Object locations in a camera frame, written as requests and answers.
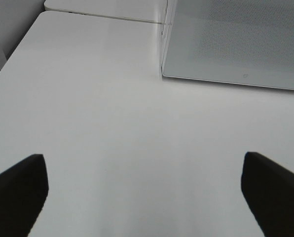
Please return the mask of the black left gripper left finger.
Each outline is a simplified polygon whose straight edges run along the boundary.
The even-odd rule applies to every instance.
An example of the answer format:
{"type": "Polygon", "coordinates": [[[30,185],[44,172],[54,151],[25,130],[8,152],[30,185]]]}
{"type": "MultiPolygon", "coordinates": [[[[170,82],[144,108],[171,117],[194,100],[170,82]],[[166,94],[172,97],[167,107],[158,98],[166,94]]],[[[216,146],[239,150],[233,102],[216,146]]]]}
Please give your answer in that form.
{"type": "Polygon", "coordinates": [[[27,237],[48,191],[42,154],[31,155],[0,173],[0,237],[27,237]]]}

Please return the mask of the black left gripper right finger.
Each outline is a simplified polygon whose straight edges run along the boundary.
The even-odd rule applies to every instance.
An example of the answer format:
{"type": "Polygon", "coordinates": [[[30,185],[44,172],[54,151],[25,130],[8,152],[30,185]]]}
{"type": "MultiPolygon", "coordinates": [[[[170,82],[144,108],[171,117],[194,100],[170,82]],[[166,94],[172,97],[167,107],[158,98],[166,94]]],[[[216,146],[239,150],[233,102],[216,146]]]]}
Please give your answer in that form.
{"type": "Polygon", "coordinates": [[[294,173],[256,152],[247,152],[241,191],[266,237],[294,237],[294,173]]]}

